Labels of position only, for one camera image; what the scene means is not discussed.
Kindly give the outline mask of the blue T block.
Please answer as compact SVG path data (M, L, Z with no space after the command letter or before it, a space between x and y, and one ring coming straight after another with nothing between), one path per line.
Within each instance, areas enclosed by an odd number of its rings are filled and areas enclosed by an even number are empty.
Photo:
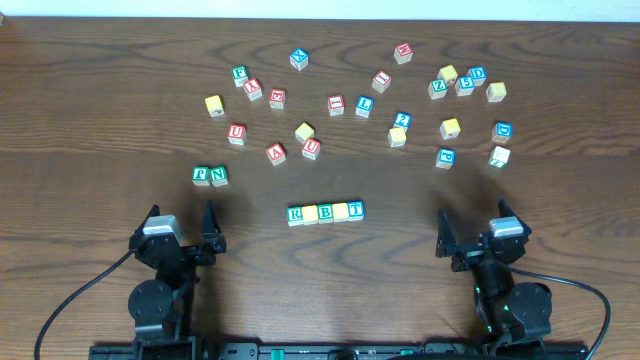
M348 220L360 221L364 219L365 207L362 201L351 201L347 203L348 207Z

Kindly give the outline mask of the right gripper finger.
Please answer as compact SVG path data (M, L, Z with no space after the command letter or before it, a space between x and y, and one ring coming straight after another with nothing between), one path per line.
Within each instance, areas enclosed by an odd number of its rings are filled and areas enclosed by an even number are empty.
M438 258L451 257L458 250L452 228L443 209L438 212L438 236L435 256Z
M499 210L499 214L500 214L499 218L515 216L515 217L518 218L518 220L524 226L524 233L530 233L531 232L530 227L515 214L515 212L508 206L508 204L506 203L506 201L504 199L500 199L498 201L498 210Z

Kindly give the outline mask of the green R block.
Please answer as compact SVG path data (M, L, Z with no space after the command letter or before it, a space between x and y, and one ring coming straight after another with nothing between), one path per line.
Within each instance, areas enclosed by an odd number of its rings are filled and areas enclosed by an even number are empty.
M287 223L290 227L304 224L302 208L300 206L289 207L287 209Z

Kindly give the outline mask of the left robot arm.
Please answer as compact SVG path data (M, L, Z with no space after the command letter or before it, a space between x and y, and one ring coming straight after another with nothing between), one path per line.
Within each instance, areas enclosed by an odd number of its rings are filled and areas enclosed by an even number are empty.
M226 251L226 239L212 201L205 206L197 245L182 245L183 232L173 215L157 205L134 230L129 250L156 271L155 278L137 285L128 300L135 322L135 359L209 359L206 338L191 333L195 285L199 267L212 266Z

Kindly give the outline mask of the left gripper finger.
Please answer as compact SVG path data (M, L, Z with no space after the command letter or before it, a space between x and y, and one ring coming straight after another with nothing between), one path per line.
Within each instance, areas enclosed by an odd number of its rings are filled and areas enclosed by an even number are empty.
M160 208L157 204L154 204L149 210L148 214L146 215L144 222L146 222L151 217L155 217L159 215L160 215Z
M206 202L202 220L200 235L214 253L225 253L227 249L226 238L218 224L212 200Z

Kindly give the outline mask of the yellow O block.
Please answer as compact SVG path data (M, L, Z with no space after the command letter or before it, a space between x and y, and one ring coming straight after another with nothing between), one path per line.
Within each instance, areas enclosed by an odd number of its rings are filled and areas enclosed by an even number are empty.
M334 203L332 205L333 221L335 223L349 220L348 204L346 202Z
M303 206L301 213L304 225L313 225L319 222L318 207L316 205Z

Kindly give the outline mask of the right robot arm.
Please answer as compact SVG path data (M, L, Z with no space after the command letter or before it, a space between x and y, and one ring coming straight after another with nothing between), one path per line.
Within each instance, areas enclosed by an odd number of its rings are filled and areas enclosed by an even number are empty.
M514 281L508 265L525 255L532 233L503 200L499 216L474 243L459 244L443 210L438 213L435 255L449 258L454 272L472 273L476 313L488 328L483 344L494 355L501 347L540 342L551 332L552 294L544 284Z

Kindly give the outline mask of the green B block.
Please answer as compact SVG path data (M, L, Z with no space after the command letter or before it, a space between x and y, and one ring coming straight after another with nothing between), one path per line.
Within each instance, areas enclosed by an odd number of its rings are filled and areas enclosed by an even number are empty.
M318 210L318 223L327 224L334 222L333 206L331 204L319 204Z

